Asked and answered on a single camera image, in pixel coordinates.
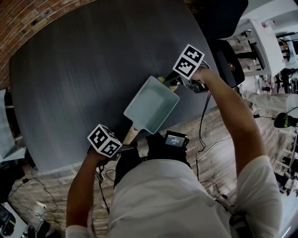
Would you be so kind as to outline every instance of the wooden handle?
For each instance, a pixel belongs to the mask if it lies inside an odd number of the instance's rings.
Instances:
[[[127,132],[126,137],[124,141],[122,142],[123,145],[129,145],[136,135],[139,133],[137,129],[135,129],[133,126],[130,127],[129,132]]]

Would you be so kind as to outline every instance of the fabric sleeve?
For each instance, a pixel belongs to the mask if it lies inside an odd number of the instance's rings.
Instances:
[[[254,237],[275,237],[282,219],[281,194],[269,158],[260,156],[240,172],[235,212],[244,212]]]
[[[65,231],[66,238],[92,238],[92,234],[90,235],[88,228],[80,225],[71,225],[66,228]]]

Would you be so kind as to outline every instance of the small screen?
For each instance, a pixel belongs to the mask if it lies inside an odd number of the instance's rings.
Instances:
[[[168,135],[168,137],[166,139],[166,144],[167,145],[174,145],[174,146],[182,147],[184,141],[185,141],[185,138],[184,137]]]

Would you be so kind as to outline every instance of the dark gray tabletop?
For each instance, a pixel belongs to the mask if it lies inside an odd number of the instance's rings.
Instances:
[[[187,44],[207,42],[183,0],[98,0],[55,20],[10,59],[16,116],[40,172],[82,161],[101,123],[125,137],[123,112],[150,75],[166,77]],[[207,93],[180,86],[161,129],[199,116]],[[209,108],[214,107],[210,100]]]

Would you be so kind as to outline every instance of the light blue container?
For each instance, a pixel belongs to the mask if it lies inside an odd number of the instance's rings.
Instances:
[[[145,129],[155,134],[173,108],[179,97],[158,79],[150,76],[124,111],[138,131]]]

